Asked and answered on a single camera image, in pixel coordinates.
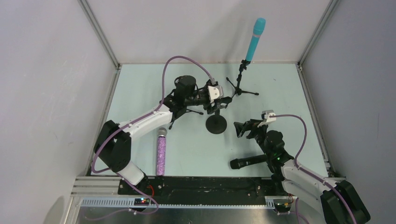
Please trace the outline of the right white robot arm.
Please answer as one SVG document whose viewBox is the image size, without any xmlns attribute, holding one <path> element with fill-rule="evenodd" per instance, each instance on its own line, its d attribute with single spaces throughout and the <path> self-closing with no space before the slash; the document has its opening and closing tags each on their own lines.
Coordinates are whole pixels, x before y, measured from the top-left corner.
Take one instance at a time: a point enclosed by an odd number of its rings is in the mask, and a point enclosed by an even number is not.
<svg viewBox="0 0 396 224">
<path fill-rule="evenodd" d="M 234 122 L 237 137 L 248 132 L 247 139 L 254 139 L 263 151 L 262 155 L 230 162 L 232 169 L 265 162 L 271 179 L 280 190 L 292 194 L 323 215 L 328 224 L 365 224 L 371 215 L 354 186 L 342 180 L 321 176 L 306 168 L 285 150 L 283 134 L 268 130 L 261 120 L 251 119 L 244 123 Z"/>
</svg>

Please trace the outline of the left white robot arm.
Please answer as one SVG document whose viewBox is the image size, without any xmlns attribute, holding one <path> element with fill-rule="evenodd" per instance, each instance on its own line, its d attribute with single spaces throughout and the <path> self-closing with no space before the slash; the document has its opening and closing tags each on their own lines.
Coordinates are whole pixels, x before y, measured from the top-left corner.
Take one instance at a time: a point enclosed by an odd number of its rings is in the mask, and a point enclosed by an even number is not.
<svg viewBox="0 0 396 224">
<path fill-rule="evenodd" d="M 193 76 L 180 76 L 174 81 L 175 88 L 159 106 L 142 115 L 121 123 L 109 120 L 104 123 L 95 145 L 95 157 L 100 158 L 107 168 L 120 175 L 132 185 L 139 184 L 145 173 L 131 161 L 132 141 L 166 124 L 172 125 L 178 118 L 191 112 L 190 106 L 201 105 L 214 122 L 216 133 L 226 129 L 226 121 L 219 112 L 232 102 L 232 97 L 224 96 L 217 81 L 208 80 L 198 88 Z"/>
</svg>

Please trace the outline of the clip tripod mic stand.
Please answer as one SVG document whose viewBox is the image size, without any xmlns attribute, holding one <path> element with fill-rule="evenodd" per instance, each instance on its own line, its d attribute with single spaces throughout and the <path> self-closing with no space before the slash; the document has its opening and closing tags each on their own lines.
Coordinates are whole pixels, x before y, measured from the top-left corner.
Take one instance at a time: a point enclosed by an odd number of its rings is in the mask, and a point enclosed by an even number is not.
<svg viewBox="0 0 396 224">
<path fill-rule="evenodd" d="M 240 96 L 242 94 L 253 94 L 255 96 L 259 96 L 260 95 L 258 92 L 245 91 L 245 90 L 241 89 L 241 87 L 240 87 L 240 84 L 241 84 L 241 81 L 242 81 L 242 72 L 247 69 L 247 67 L 250 65 L 250 63 L 251 62 L 247 61 L 247 60 L 242 60 L 241 61 L 241 64 L 240 64 L 240 67 L 239 67 L 239 74 L 238 74 L 238 76 L 236 78 L 236 81 L 237 81 L 236 85 L 234 85 L 231 82 L 229 77 L 226 77 L 226 81 L 229 84 L 231 84 L 231 86 L 234 88 L 234 92 L 233 92 L 233 94 L 231 96 L 231 99 L 233 99 L 234 96 Z"/>
</svg>

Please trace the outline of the light blue microphone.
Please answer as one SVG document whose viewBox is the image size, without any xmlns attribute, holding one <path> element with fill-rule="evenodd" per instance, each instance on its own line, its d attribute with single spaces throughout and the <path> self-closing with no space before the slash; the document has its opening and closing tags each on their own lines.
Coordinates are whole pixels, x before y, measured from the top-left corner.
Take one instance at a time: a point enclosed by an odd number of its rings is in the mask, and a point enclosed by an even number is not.
<svg viewBox="0 0 396 224">
<path fill-rule="evenodd" d="M 264 18 L 258 18 L 254 24 L 252 37 L 245 57 L 245 60 L 248 62 L 252 62 L 253 60 L 255 50 L 257 48 L 259 39 L 262 33 L 264 32 L 265 25 L 266 25 L 266 20 Z"/>
</svg>

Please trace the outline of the round base mic stand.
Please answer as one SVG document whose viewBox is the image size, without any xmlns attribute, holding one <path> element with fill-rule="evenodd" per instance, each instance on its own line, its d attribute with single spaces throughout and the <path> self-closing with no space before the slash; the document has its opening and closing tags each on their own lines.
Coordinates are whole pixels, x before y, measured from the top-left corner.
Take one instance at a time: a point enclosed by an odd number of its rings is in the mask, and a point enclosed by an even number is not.
<svg viewBox="0 0 396 224">
<path fill-rule="evenodd" d="M 221 134 L 227 129 L 226 119 L 220 115 L 220 110 L 226 109 L 227 106 L 208 111 L 210 117 L 205 122 L 206 129 L 212 134 Z"/>
</svg>

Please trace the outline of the black microphone orange tip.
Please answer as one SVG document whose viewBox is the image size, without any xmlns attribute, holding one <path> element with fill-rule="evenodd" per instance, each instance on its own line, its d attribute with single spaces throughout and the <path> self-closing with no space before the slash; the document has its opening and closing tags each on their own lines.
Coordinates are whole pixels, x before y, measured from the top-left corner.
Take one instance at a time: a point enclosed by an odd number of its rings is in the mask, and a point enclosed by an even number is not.
<svg viewBox="0 0 396 224">
<path fill-rule="evenodd" d="M 241 169 L 246 166 L 266 162 L 267 159 L 268 159 L 268 157 L 265 154 L 251 156 L 251 157 L 242 158 L 242 159 L 234 159 L 234 160 L 230 161 L 230 167 L 231 167 L 231 169 Z"/>
</svg>

